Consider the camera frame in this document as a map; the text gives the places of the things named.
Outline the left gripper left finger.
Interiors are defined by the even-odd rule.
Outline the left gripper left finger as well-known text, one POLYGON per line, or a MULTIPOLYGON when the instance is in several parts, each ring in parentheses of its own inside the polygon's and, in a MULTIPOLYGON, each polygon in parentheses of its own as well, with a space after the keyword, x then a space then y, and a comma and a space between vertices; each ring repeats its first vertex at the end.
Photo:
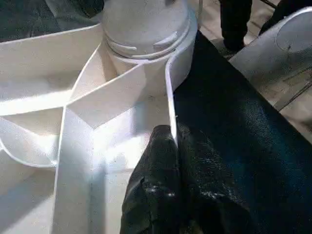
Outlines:
POLYGON ((122 204, 122 234, 177 234, 182 202, 177 146, 170 126, 156 126, 134 168, 122 204))

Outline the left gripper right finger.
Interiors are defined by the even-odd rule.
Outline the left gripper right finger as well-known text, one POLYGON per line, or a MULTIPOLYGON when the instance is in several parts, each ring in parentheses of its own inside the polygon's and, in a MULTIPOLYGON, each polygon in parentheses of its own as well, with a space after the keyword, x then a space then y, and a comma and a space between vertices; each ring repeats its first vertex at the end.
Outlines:
POLYGON ((252 218, 219 152, 200 130, 177 126, 184 200, 204 234, 250 234, 252 218))

